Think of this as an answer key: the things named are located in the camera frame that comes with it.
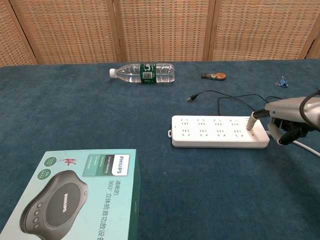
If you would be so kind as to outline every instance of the product box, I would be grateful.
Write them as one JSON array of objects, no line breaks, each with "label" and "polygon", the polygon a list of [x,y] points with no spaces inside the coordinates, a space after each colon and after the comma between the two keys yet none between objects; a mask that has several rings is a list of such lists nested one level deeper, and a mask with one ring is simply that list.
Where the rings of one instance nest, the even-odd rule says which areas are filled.
[{"label": "product box", "polygon": [[135,149],[47,151],[0,240],[137,239]]}]

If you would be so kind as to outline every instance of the black speaker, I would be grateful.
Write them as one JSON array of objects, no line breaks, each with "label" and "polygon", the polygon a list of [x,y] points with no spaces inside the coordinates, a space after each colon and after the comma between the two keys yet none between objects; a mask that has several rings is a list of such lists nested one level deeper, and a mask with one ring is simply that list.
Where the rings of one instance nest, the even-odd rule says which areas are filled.
[{"label": "black speaker", "polygon": [[61,171],[25,207],[20,228],[42,240],[60,240],[71,229],[87,198],[87,184],[74,171]]}]

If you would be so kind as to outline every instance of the table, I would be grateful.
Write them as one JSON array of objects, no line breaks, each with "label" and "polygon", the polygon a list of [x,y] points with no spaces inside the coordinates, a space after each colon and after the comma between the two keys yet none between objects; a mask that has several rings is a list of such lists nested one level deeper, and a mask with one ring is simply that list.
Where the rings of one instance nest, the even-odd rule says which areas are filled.
[{"label": "table", "polygon": [[[320,159],[312,153],[274,140],[264,149],[175,148],[168,138],[174,115],[217,115],[219,94],[187,102],[192,94],[307,96],[320,87],[319,59],[174,62],[172,84],[110,79],[123,64],[0,68],[0,230],[45,151],[137,149],[140,240],[320,238]],[[226,81],[201,79],[211,72]],[[275,86],[282,76],[288,88]],[[251,111],[221,101],[222,115]],[[300,141],[319,151],[319,138],[313,131]]]}]

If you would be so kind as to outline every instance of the blue binder clip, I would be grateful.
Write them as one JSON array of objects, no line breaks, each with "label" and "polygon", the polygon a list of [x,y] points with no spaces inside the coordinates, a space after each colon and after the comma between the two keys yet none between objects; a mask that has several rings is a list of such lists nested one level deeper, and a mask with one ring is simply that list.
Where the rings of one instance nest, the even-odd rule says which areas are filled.
[{"label": "blue binder clip", "polygon": [[282,88],[289,87],[288,82],[285,80],[284,76],[282,76],[282,79],[280,82],[275,82],[274,85],[281,86]]}]

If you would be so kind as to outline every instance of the white power strip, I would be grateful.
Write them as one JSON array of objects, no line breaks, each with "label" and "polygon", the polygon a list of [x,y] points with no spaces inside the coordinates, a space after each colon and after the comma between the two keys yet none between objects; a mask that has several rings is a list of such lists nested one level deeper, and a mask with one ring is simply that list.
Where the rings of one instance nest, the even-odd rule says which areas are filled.
[{"label": "white power strip", "polygon": [[168,137],[176,148],[265,148],[269,137],[259,120],[247,130],[248,116],[172,117]]}]

